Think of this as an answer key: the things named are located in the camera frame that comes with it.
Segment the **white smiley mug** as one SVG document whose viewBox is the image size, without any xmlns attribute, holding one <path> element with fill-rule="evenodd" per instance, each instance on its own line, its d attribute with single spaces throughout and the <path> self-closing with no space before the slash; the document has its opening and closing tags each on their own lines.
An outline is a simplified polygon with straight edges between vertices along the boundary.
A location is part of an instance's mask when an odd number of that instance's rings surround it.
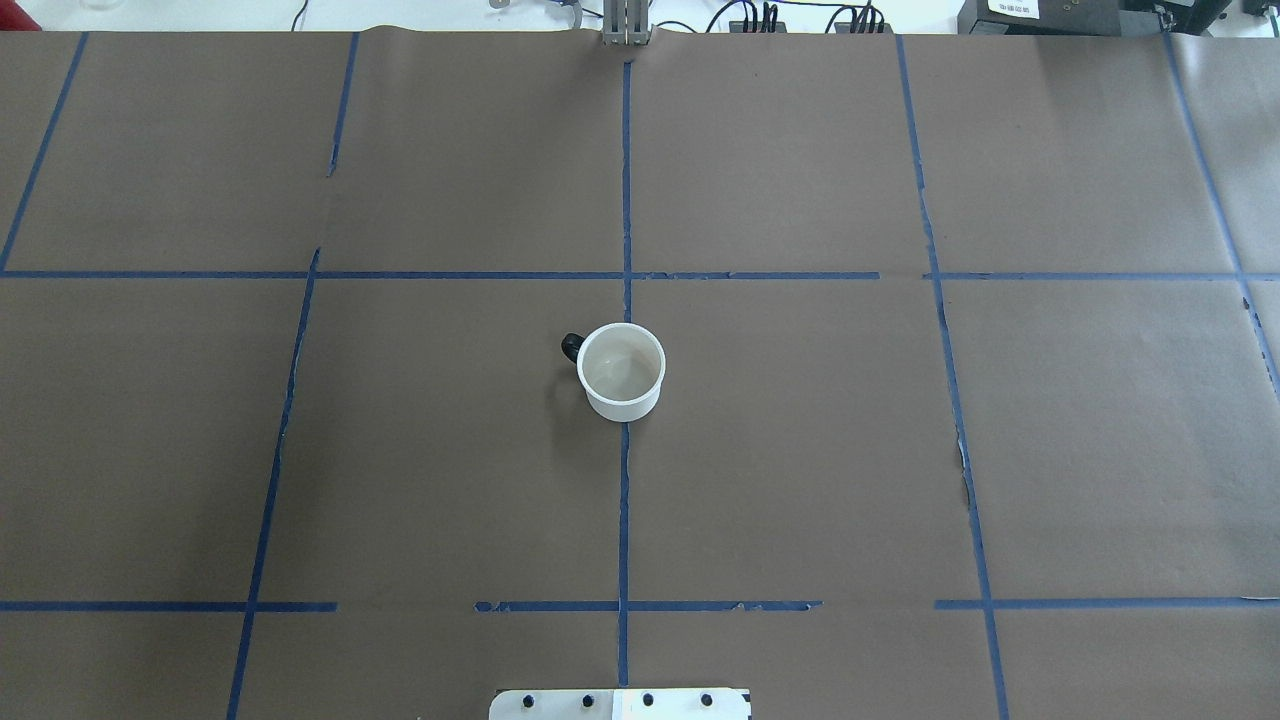
<svg viewBox="0 0 1280 720">
<path fill-rule="evenodd" d="M 586 336 L 568 333 L 559 347 L 575 365 L 591 409 L 604 419 L 637 421 L 658 405 L 667 356 L 645 327 L 611 323 Z"/>
</svg>

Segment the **orange black usb hub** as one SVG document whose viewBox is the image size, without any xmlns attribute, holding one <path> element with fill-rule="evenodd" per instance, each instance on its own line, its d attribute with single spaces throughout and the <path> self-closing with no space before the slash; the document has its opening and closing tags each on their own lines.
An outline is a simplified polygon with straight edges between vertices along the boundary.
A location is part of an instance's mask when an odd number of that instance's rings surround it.
<svg viewBox="0 0 1280 720">
<path fill-rule="evenodd" d="M 731 1 L 722 6 L 707 27 L 707 32 L 723 27 L 726 32 L 736 35 L 782 35 L 787 33 L 787 26 L 781 19 L 781 3 L 773 1 Z M 728 13 L 740 9 L 740 19 L 730 19 Z"/>
</svg>

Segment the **black desktop box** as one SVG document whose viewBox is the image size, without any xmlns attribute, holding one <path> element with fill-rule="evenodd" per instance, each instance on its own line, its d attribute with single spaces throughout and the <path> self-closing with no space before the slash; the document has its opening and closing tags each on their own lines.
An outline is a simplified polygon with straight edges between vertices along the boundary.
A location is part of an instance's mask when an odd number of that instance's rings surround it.
<svg viewBox="0 0 1280 720">
<path fill-rule="evenodd" d="M 1229 1 L 965 1 L 959 35 L 1146 37 L 1202 35 Z"/>
</svg>

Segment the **aluminium frame post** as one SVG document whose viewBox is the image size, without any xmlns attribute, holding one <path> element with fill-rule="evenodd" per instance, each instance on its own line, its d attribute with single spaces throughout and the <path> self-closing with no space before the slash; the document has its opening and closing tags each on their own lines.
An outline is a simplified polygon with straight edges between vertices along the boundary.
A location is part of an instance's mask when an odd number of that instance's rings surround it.
<svg viewBox="0 0 1280 720">
<path fill-rule="evenodd" d="M 648 0 L 605 0 L 602 3 L 602 38 L 605 45 L 644 46 L 652 40 L 653 26 Z"/>
</svg>

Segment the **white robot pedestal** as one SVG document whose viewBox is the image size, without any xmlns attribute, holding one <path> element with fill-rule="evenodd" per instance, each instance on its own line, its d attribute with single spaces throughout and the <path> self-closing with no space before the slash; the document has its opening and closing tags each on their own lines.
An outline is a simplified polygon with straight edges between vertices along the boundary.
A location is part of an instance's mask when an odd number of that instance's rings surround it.
<svg viewBox="0 0 1280 720">
<path fill-rule="evenodd" d="M 751 719 L 748 689 L 512 689 L 492 700 L 489 719 Z"/>
</svg>

